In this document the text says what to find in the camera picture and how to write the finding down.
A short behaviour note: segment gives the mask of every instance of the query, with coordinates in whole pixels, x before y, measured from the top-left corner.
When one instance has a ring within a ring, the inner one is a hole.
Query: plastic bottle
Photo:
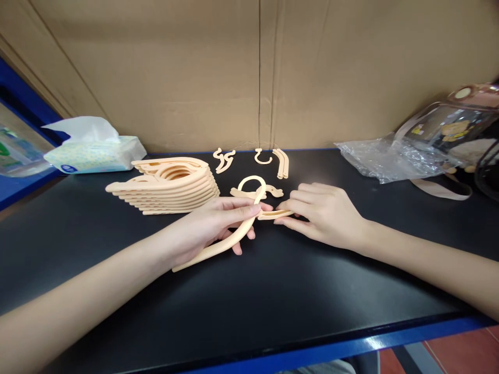
[[[47,170],[51,165],[43,153],[15,132],[0,125],[0,175],[27,177]]]

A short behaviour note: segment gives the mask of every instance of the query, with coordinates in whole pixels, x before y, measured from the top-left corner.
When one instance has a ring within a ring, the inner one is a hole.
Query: fingernail
[[[251,208],[249,209],[251,213],[257,214],[258,212],[261,211],[261,207],[258,204],[251,205]]]

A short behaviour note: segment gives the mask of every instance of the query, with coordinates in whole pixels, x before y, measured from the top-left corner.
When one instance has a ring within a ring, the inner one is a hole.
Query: black table
[[[232,166],[215,175],[222,196],[249,175],[282,188],[285,197],[301,182],[332,184],[344,188],[370,220],[499,260],[494,224],[499,208],[485,196],[455,202],[427,195],[408,181],[380,185],[361,176],[337,150],[287,154],[290,177],[278,180],[277,160],[259,165],[254,152],[237,153]],[[209,162],[212,170],[219,163],[211,154],[185,156]],[[69,176],[0,223],[0,313],[180,217],[143,216],[104,191],[137,174]],[[251,181],[245,190],[257,185]],[[268,196],[266,202],[276,206],[279,199]],[[227,251],[159,278],[47,372],[185,370],[477,314],[398,269],[271,221],[255,221],[255,231],[254,241],[242,241],[241,257]]]

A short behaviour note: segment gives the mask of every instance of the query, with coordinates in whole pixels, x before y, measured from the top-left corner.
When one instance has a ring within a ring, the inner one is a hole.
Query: red floor tile
[[[499,373],[499,341],[487,329],[429,340],[425,346],[447,374]]]
[[[379,367],[381,374],[405,374],[402,365],[391,349],[379,352]]]
[[[488,327],[487,329],[499,341],[499,325]]]

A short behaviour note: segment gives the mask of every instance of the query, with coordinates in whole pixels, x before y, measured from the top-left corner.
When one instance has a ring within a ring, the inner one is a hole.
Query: white tissue
[[[55,131],[64,131],[70,136],[63,144],[113,142],[119,143],[119,134],[111,124],[101,117],[82,116],[63,119],[50,125],[42,126]]]
[[[43,127],[71,136],[43,156],[66,174],[130,170],[132,161],[147,154],[137,137],[119,136],[101,117],[63,119]]]

